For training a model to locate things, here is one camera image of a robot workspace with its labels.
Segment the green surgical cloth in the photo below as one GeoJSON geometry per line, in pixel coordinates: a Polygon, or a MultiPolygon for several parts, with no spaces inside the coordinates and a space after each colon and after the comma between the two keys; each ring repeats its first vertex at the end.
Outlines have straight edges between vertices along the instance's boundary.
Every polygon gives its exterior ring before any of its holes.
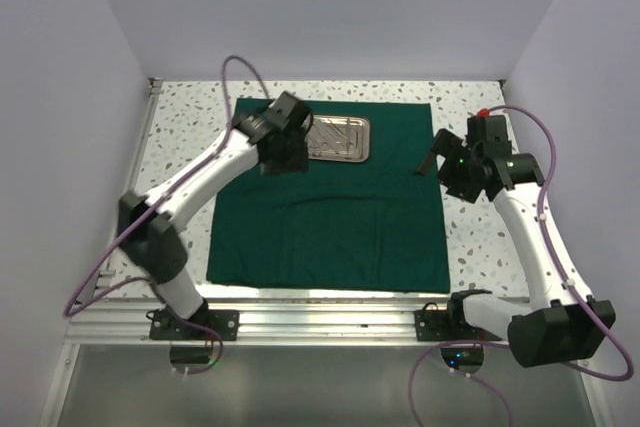
{"type": "Polygon", "coordinates": [[[254,288],[445,293],[441,190],[416,168],[433,141],[426,104],[314,101],[316,115],[371,126],[362,163],[305,173],[251,169],[216,197],[206,278],[254,288]]]}

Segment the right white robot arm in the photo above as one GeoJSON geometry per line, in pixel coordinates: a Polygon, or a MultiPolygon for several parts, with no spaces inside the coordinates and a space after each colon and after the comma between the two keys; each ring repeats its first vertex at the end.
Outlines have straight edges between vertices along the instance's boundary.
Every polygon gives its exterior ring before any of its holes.
{"type": "Polygon", "coordinates": [[[577,272],[555,225],[536,158],[517,153],[503,115],[468,118],[458,137],[439,130],[416,172],[438,166],[437,179],[450,197],[474,203],[485,195],[502,218],[515,246],[529,292],[526,306],[486,289],[453,293],[443,310],[423,307],[416,321],[447,340],[469,340],[476,332],[504,340],[523,367],[592,357],[616,313],[593,296],[577,272]]]}

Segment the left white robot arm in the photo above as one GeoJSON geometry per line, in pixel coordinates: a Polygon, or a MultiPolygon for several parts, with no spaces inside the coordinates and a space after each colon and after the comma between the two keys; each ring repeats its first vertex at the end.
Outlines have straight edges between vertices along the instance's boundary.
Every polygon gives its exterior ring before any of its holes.
{"type": "Polygon", "coordinates": [[[284,92],[266,106],[238,112],[198,157],[144,194],[126,192],[118,203],[118,248],[150,277],[185,339],[208,326],[206,301],[186,271],[181,233],[191,219],[234,179],[259,166],[265,175],[306,172],[307,135],[313,125],[308,104],[284,92]]]}

